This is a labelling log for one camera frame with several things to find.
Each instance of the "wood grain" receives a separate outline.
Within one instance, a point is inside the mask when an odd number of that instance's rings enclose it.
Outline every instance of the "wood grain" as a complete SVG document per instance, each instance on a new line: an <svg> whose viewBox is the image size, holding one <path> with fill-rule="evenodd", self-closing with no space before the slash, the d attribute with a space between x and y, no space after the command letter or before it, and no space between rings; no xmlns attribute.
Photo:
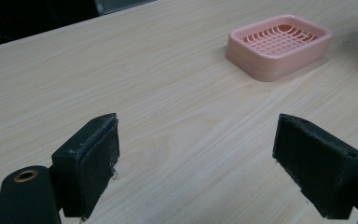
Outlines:
<svg viewBox="0 0 358 224"><path fill-rule="evenodd" d="M322 61L258 82L225 59L227 36L279 14L334 37ZM119 179L89 223L356 223L320 217L271 155L280 113L358 148L358 1L159 0L0 46L0 184L112 112Z"/></svg>

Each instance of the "pink soap dish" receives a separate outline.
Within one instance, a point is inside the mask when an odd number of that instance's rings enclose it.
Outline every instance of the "pink soap dish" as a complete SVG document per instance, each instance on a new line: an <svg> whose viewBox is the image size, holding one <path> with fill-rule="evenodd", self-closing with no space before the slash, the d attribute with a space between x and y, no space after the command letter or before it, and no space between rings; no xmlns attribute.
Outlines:
<svg viewBox="0 0 358 224"><path fill-rule="evenodd" d="M332 32L293 15L281 15L232 31L226 58L259 81L275 81L327 51Z"/></svg>

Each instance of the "table surface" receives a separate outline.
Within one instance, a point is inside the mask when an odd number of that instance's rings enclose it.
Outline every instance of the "table surface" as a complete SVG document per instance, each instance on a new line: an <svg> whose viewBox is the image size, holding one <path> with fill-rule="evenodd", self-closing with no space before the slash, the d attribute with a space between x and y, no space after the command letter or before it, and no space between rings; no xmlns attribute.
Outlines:
<svg viewBox="0 0 358 224"><path fill-rule="evenodd" d="M228 33L280 14L334 37L259 82L226 60ZM272 147L286 113L358 148L358 1L158 0L1 45L0 184L113 112L118 179L89 223L356 223L323 219Z"/></svg>

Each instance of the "pink basket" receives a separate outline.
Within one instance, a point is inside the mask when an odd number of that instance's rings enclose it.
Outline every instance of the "pink basket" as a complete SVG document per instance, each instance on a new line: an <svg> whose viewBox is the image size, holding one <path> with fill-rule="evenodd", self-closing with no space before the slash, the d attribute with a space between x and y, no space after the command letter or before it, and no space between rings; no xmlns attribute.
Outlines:
<svg viewBox="0 0 358 224"><path fill-rule="evenodd" d="M281 15L230 33L226 58L259 81L275 81L327 51L332 32L293 15Z"/></svg>

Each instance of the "pink object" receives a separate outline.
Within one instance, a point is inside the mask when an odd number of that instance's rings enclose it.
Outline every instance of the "pink object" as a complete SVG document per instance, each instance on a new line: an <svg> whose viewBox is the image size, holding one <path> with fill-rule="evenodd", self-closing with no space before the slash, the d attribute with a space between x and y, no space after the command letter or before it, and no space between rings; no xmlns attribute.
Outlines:
<svg viewBox="0 0 358 224"><path fill-rule="evenodd" d="M226 58L259 81L275 81L327 51L332 32L293 15L281 15L230 33Z"/></svg>

